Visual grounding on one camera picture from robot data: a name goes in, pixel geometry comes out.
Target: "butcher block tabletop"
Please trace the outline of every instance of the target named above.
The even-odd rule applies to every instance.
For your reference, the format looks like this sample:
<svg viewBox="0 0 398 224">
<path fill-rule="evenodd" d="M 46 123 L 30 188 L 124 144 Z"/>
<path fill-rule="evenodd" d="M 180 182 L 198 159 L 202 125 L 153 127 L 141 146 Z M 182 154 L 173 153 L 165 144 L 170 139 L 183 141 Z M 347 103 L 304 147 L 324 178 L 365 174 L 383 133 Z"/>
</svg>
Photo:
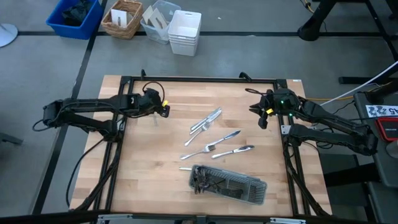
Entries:
<svg viewBox="0 0 398 224">
<path fill-rule="evenodd" d="M 106 75 L 99 98 L 118 94 L 121 76 Z M 142 94 L 147 82 L 135 81 L 133 93 Z M 116 184 L 112 212 L 156 213 L 186 215 L 225 216 L 292 216 L 282 141 L 277 118 L 268 118 L 268 127 L 258 125 L 258 115 L 249 111 L 249 106 L 258 103 L 260 96 L 246 92 L 253 88 L 261 92 L 273 89 L 271 84 L 259 83 L 206 83 L 206 82 L 160 82 L 169 101 L 168 118 L 150 115 L 127 120 Z M 288 88 L 299 96 L 305 96 L 300 80 L 287 80 Z M 156 84 L 147 87 L 162 90 Z M 190 127 L 218 107 L 221 115 L 210 128 L 199 134 L 188 146 Z M 95 113 L 94 119 L 112 119 L 112 113 Z M 180 155 L 203 149 L 207 143 L 224 137 L 233 131 L 241 132 L 216 145 L 208 154 L 198 154 L 184 161 Z M 102 136 L 90 133 L 85 150 L 97 143 Z M 243 145 L 255 148 L 237 154 L 212 159 L 211 155 L 230 151 Z M 106 143 L 101 143 L 82 160 L 71 208 L 79 206 L 97 184 Z M 311 146 L 299 147 L 307 188 L 322 208 L 331 214 L 328 194 L 323 179 L 318 152 Z M 195 195 L 188 186 L 190 171 L 179 167 L 194 164 L 226 169 L 258 177 L 267 183 L 266 198 L 262 205 L 220 197 L 208 192 Z M 302 213 L 301 194 L 297 186 L 296 196 Z M 104 208 L 108 186 L 105 186 L 100 208 Z"/>
</svg>

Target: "gray mesh tray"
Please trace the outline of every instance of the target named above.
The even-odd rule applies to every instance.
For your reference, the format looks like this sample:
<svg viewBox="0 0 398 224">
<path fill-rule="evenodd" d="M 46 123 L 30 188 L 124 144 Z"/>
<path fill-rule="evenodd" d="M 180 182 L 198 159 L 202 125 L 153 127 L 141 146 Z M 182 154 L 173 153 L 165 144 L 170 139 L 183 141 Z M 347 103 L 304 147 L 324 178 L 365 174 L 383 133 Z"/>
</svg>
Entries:
<svg viewBox="0 0 398 224">
<path fill-rule="evenodd" d="M 210 187 L 205 191 L 255 205 L 264 203 L 267 183 L 255 177 L 214 167 L 193 165 L 189 178 L 191 188 L 194 188 L 193 175 L 198 167 L 210 175 L 210 183 L 217 183 L 221 189 L 227 189 L 219 191 L 215 187 Z M 230 190 L 238 190 L 241 194 L 232 194 Z"/>
</svg>

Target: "knife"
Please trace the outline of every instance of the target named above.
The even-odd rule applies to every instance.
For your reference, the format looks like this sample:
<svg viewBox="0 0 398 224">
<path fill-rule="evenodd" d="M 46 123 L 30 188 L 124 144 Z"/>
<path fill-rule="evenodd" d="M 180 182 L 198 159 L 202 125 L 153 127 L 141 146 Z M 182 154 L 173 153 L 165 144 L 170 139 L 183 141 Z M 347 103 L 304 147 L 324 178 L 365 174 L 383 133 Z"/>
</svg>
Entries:
<svg viewBox="0 0 398 224">
<path fill-rule="evenodd" d="M 212 155 L 211 158 L 212 159 L 216 159 L 216 158 L 219 158 L 220 156 L 225 156 L 225 155 L 232 154 L 232 153 L 237 153 L 237 152 L 244 152 L 244 151 L 248 151 L 248 150 L 253 149 L 253 148 L 254 148 L 254 146 L 252 146 L 252 145 L 242 146 L 239 149 L 234 149 L 234 150 L 229 151 L 229 152 L 224 152 L 224 153 Z"/>
<path fill-rule="evenodd" d="M 212 116 L 210 116 L 205 122 L 203 122 L 200 126 L 198 126 L 196 129 L 194 129 L 193 131 L 191 131 L 191 133 L 189 133 L 189 135 L 195 133 L 196 131 L 198 131 L 203 125 L 205 125 L 206 123 L 210 123 L 212 121 L 214 121 L 220 114 L 221 114 L 221 110 L 218 110 L 215 114 L 213 114 Z"/>
<path fill-rule="evenodd" d="M 241 132 L 241 130 L 234 131 L 234 132 L 232 132 L 231 134 L 229 134 L 229 135 L 223 137 L 222 139 L 217 140 L 217 141 L 212 142 L 212 143 L 209 143 L 209 144 L 207 144 L 207 145 L 209 146 L 209 145 L 218 144 L 218 143 L 220 143 L 220 142 L 222 142 L 222 141 L 224 141 L 224 140 L 227 140 L 227 139 L 230 139 L 230 138 L 232 138 L 232 137 L 235 137 L 235 136 L 236 136 L 237 134 L 239 134 L 240 132 Z"/>
<path fill-rule="evenodd" d="M 209 114 L 209 116 L 207 116 L 207 117 L 204 118 L 203 120 L 199 121 L 197 124 L 193 125 L 193 126 L 191 127 L 191 131 L 196 130 L 197 127 L 199 127 L 199 126 L 202 126 L 203 123 L 206 122 L 207 119 L 211 118 L 211 116 L 213 116 L 214 114 L 216 114 L 217 111 L 219 111 L 219 110 L 221 110 L 221 107 L 215 109 L 213 112 L 211 112 L 211 113 Z"/>
</svg>

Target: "fork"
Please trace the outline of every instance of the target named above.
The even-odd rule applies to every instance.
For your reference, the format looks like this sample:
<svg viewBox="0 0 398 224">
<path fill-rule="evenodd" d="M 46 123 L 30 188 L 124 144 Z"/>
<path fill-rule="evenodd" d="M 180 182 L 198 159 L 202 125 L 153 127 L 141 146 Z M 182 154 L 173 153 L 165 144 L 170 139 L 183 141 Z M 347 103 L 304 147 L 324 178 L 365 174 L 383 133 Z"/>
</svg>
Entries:
<svg viewBox="0 0 398 224">
<path fill-rule="evenodd" d="M 192 142 L 192 140 L 193 140 L 196 136 L 198 136 L 198 134 L 202 133 L 203 131 L 206 131 L 209 127 L 210 127 L 210 123 L 204 124 L 204 125 L 201 127 L 201 130 L 198 131 L 196 134 L 194 134 L 194 135 L 192 136 L 192 138 L 189 139 L 189 140 L 184 144 L 184 146 L 187 147 L 187 146 Z"/>
<path fill-rule="evenodd" d="M 215 146 L 215 145 L 206 145 L 205 148 L 204 148 L 202 151 L 195 152 L 195 153 L 192 153 L 192 154 L 187 154 L 187 155 L 181 155 L 181 156 L 180 156 L 180 159 L 181 159 L 181 160 L 188 159 L 189 157 L 194 156 L 194 155 L 196 155 L 196 154 L 199 154 L 199 153 L 208 153 L 208 152 L 213 151 L 213 150 L 215 150 L 215 149 L 216 149 L 216 146 Z"/>
</svg>

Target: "concrete floor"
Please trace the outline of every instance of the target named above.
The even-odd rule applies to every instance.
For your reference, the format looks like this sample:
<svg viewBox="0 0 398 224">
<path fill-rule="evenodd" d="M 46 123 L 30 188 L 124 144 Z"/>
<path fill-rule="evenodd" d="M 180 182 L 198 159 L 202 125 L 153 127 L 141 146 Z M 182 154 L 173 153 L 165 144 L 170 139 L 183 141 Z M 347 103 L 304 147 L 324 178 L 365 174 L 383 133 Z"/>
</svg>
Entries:
<svg viewBox="0 0 398 224">
<path fill-rule="evenodd" d="M 45 20 L 57 2 L 2 0 L 0 22 L 15 24 L 20 31 L 52 31 Z M 114 2 L 109 0 L 106 9 Z M 155 0 L 142 2 L 146 9 Z M 310 17 L 301 3 L 293 0 L 172 2 L 183 10 L 202 13 L 202 31 L 295 32 Z M 387 31 L 395 34 L 397 22 L 388 20 L 391 12 L 386 3 L 380 0 L 372 3 Z M 364 4 L 337 4 L 326 24 L 329 32 L 377 32 Z M 32 208 L 56 131 L 35 133 L 31 126 L 41 118 L 43 105 L 70 96 L 87 44 L 87 40 L 55 35 L 19 36 L 0 49 L 0 93 L 4 96 L 0 99 L 0 131 L 24 140 L 19 147 L 1 144 L 2 217 L 25 215 Z M 103 75 L 138 75 L 143 68 L 148 75 L 236 77 L 244 71 L 253 78 L 301 79 L 308 97 L 329 98 L 355 87 L 339 85 L 338 77 L 371 77 L 392 63 L 387 45 L 376 37 L 329 37 L 304 42 L 298 37 L 203 36 L 197 55 L 185 57 L 174 55 L 170 45 L 158 44 L 145 36 L 132 40 L 99 36 L 78 97 L 97 97 Z M 334 111 L 343 104 L 331 103 L 326 108 Z M 357 116 L 353 107 L 340 115 Z M 67 182 L 83 152 L 86 137 L 77 128 L 68 129 L 43 212 L 67 210 L 64 199 Z M 322 153 L 351 154 L 351 151 L 337 147 Z M 359 161 L 364 164 L 372 159 L 360 157 Z M 335 215 L 362 218 L 358 215 L 361 212 L 348 211 L 340 205 L 333 206 Z"/>
</svg>

